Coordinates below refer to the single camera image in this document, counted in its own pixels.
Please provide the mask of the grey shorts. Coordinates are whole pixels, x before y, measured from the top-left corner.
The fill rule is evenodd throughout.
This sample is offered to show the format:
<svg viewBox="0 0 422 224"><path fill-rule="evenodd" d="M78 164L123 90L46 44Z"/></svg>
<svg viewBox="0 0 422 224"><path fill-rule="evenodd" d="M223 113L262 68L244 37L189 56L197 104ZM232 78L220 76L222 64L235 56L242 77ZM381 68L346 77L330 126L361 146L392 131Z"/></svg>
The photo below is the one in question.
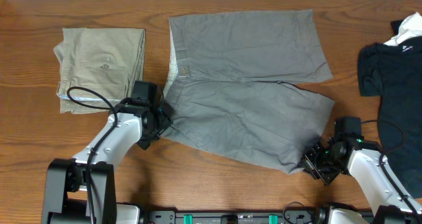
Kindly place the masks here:
<svg viewBox="0 0 422 224"><path fill-rule="evenodd" d="M169 19L165 138L237 161L301 170L334 101L299 88L332 73L313 11L241 11Z"/></svg>

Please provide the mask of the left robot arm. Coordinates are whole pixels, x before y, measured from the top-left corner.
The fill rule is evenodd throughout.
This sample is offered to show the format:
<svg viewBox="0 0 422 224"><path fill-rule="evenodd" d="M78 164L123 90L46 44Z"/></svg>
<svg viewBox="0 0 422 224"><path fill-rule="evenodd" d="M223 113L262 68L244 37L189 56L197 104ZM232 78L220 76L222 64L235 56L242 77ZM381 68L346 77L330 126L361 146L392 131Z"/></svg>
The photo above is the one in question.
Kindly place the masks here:
<svg viewBox="0 0 422 224"><path fill-rule="evenodd" d="M163 90L143 81L135 82L130 97L108 103L107 123L93 141L49 164L42 223L147 223L138 205L117 202L115 170L134 145L148 149L171 126L163 105Z"/></svg>

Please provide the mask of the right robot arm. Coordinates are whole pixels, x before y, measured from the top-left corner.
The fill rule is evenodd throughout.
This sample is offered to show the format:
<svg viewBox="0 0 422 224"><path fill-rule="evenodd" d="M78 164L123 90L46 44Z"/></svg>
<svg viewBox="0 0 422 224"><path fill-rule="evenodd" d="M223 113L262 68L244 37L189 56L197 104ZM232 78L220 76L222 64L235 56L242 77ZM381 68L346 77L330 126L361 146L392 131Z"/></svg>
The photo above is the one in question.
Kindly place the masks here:
<svg viewBox="0 0 422 224"><path fill-rule="evenodd" d="M420 223L421 204L390 168L387 151L364 139L359 117L340 117L328 146L316 143L301 158L304 172L328 186L338 175L353 177L373 213L371 223Z"/></svg>

